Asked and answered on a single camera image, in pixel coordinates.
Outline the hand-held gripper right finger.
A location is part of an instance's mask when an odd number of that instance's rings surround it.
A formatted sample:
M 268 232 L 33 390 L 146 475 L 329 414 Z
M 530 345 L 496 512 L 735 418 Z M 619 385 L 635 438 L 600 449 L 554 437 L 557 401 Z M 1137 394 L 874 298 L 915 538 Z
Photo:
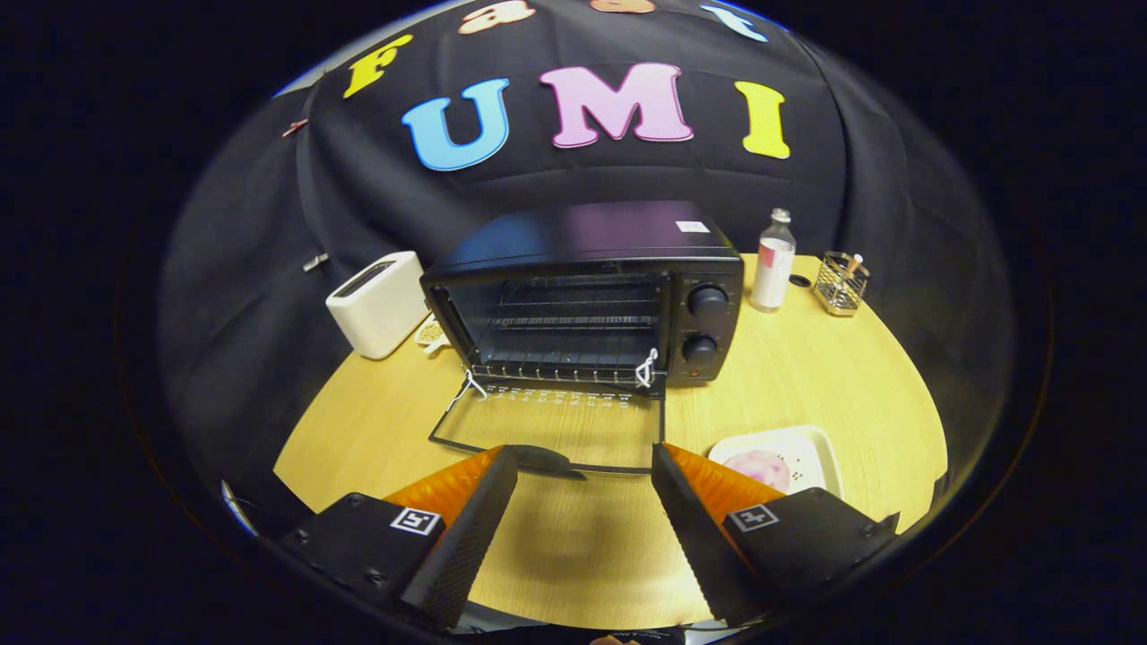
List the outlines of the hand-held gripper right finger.
M 651 485 L 713 617 L 738 627 L 819 603 L 881 554 L 894 528 L 822 487 L 774 487 L 668 443 Z

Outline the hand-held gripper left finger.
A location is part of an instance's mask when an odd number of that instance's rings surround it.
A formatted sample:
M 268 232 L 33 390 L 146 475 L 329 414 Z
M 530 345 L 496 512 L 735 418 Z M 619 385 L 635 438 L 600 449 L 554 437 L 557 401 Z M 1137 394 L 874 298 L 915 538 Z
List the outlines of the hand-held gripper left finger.
M 364 609 L 455 627 L 518 477 L 500 445 L 373 497 L 345 494 L 280 539 L 289 560 Z

